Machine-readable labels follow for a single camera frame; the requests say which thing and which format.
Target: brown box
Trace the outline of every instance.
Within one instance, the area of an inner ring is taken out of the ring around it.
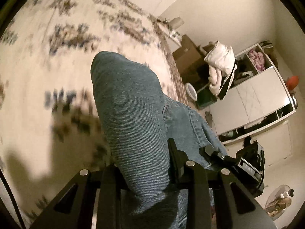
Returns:
[[[173,57],[182,81],[193,84],[200,81],[197,68],[204,64],[203,57],[187,35],[182,36],[181,45],[182,47],[173,52]]]

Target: jeans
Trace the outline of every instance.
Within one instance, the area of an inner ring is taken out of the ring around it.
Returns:
[[[130,189],[122,191],[123,228],[185,228],[188,191],[170,181],[167,139],[206,169],[220,167],[200,148],[211,144],[226,154],[225,147],[196,111],[163,94],[145,65],[100,52],[91,79],[106,139]]]

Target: white wall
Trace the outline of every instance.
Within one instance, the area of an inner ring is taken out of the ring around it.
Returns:
[[[299,88],[305,97],[305,35],[280,0],[274,4],[276,48],[295,75],[299,76]]]
[[[276,55],[279,63],[279,72],[284,80],[293,76],[295,73],[291,70],[289,61],[285,61],[284,52],[277,49]],[[305,155],[305,101],[301,94],[300,86],[295,89],[295,95],[299,106],[296,112],[289,117],[289,133],[292,145],[292,154]]]
[[[219,40],[235,53],[262,40],[275,40],[272,0],[177,0],[161,15],[180,16],[178,28],[196,45]]]

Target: silver screw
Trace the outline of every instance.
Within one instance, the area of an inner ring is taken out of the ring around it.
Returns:
[[[87,170],[87,169],[82,169],[82,170],[79,172],[79,174],[80,174],[81,176],[86,176],[86,175],[88,175],[88,173],[89,173],[89,170]]]
[[[190,166],[190,167],[193,167],[193,166],[195,166],[195,162],[192,161],[192,160],[187,160],[187,161],[186,161],[186,165],[187,165],[187,166]]]
[[[228,175],[228,174],[230,174],[230,171],[228,169],[226,169],[226,168],[223,168],[222,169],[222,174]]]

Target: bed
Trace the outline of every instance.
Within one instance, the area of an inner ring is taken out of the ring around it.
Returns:
[[[187,103],[152,15],[127,0],[28,0],[0,39],[0,168],[31,221],[79,170],[113,161],[92,95],[100,51],[148,66]]]

